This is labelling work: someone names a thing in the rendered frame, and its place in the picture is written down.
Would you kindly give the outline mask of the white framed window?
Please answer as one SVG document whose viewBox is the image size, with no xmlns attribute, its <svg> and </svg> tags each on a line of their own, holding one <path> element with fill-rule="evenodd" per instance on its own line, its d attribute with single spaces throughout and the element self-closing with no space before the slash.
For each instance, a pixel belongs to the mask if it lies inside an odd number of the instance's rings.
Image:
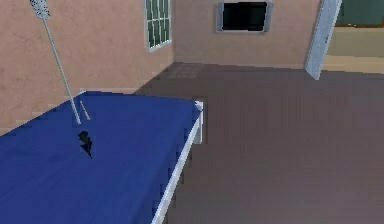
<svg viewBox="0 0 384 224">
<path fill-rule="evenodd" d="M 143 0 L 146 47 L 156 51 L 172 42 L 171 0 Z"/>
</svg>

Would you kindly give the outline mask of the pale thin stick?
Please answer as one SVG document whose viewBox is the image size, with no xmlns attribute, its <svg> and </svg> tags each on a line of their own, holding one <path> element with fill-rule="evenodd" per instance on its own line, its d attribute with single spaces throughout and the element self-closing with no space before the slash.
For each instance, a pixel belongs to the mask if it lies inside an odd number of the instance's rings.
<svg viewBox="0 0 384 224">
<path fill-rule="evenodd" d="M 91 120 L 91 118 L 90 118 L 90 116 L 89 116 L 89 114 L 88 114 L 88 112 L 87 112 L 87 110 L 86 110 L 86 108 L 85 108 L 85 105 L 84 105 L 84 103 L 83 103 L 82 100 L 80 100 L 80 105 L 81 105 L 81 107 L 82 107 L 82 110 L 83 110 L 83 112 L 84 112 L 84 114 L 85 114 L 86 119 L 87 119 L 87 120 Z"/>
</svg>

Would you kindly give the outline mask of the white room door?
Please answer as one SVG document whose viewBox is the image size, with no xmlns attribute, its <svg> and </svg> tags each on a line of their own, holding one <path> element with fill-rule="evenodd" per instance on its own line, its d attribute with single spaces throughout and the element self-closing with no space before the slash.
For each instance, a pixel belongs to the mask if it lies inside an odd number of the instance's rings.
<svg viewBox="0 0 384 224">
<path fill-rule="evenodd" d="M 328 51 L 342 0 L 322 0 L 314 26 L 305 71 L 315 80 L 320 79 L 323 60 Z"/>
</svg>

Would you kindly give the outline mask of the grey framed black television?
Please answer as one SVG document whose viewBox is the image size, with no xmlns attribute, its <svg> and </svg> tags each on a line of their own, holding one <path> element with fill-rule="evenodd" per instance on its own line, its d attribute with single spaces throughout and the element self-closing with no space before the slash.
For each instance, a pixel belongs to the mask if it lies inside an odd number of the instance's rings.
<svg viewBox="0 0 384 224">
<path fill-rule="evenodd" d="M 270 30 L 273 0 L 223 0 L 216 4 L 218 32 L 265 33 Z"/>
</svg>

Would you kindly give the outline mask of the blue bed with white frame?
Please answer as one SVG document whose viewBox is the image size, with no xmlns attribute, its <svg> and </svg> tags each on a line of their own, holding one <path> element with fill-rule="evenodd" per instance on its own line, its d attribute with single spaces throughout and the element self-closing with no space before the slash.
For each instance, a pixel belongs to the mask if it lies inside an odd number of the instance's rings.
<svg viewBox="0 0 384 224">
<path fill-rule="evenodd" d="M 65 102 L 0 137 L 0 224 L 152 224 L 198 104 L 98 91 L 74 102 L 80 125 Z"/>
</svg>

